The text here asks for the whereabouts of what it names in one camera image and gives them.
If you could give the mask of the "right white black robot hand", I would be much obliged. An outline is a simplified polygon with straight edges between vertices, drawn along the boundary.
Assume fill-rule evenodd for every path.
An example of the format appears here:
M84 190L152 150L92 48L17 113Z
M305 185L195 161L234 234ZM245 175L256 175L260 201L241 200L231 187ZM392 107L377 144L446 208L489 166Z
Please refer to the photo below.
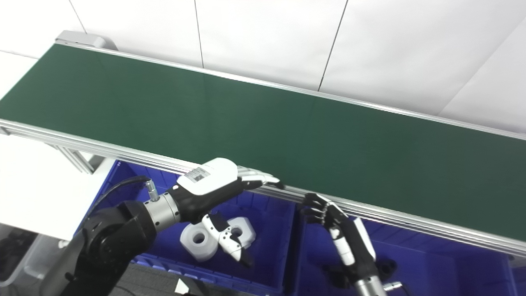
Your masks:
M335 202L317 193L306 193L302 204L307 223L320 224L329 232L350 283L379 277L376 252L361 218L350 218Z

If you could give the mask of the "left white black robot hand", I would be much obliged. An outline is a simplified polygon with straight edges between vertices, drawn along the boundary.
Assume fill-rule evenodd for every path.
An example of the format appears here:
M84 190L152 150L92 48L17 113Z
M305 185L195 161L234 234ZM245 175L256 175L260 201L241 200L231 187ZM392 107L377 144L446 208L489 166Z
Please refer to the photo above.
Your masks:
M254 260L242 246L231 225L220 213L212 214L216 206L240 195L244 190L254 190L265 184L284 189L284 184L269 173L238 166L229 159L218 157L177 179L176 185L167 189L175 223L203 223L223 251L244 267L252 267Z

